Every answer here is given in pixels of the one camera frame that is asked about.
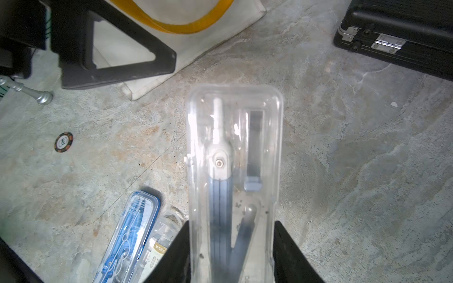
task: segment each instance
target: concrete floor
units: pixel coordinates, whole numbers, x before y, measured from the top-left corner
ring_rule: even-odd
[[[266,0],[268,14],[138,101],[60,87],[0,102],[0,236],[46,283],[91,282],[128,195],[187,216],[186,95],[197,83],[285,96],[281,220],[326,282],[453,282],[453,82],[337,49],[348,0]],[[65,153],[53,149],[74,134]]]

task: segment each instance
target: blue tool in package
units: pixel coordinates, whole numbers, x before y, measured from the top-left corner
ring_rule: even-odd
[[[129,196],[93,283],[129,282],[159,208],[159,199],[148,193]]]

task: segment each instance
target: metal hinge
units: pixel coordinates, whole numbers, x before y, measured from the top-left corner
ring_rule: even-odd
[[[358,28],[349,27],[347,28],[347,30],[344,30],[341,28],[341,26],[338,27],[338,33],[343,36],[342,39],[345,41],[352,42],[352,40],[354,39],[354,35],[357,35],[358,32],[359,32]]]
[[[407,40],[391,36],[388,34],[380,34],[376,41],[373,43],[371,48],[384,51],[390,54],[395,54],[401,47],[407,42]]]

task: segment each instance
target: transparent lid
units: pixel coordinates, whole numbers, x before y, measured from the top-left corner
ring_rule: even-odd
[[[193,282],[273,282],[283,97],[202,85],[187,104]]]
[[[145,248],[135,266],[130,283],[145,282],[181,229],[182,222],[174,212],[161,213],[146,240]]]
[[[143,191],[129,196],[93,283],[129,282],[159,207],[159,199]]]

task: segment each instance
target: product label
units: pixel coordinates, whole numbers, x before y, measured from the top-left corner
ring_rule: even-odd
[[[157,242],[154,242],[154,244],[150,243],[149,245],[153,246],[153,248],[151,249],[150,253],[148,254],[148,258],[146,259],[145,268],[143,268],[143,272],[140,276],[140,283],[143,283],[148,278],[154,267],[156,267],[159,260],[167,251],[167,248],[165,248],[161,244],[158,244]]]

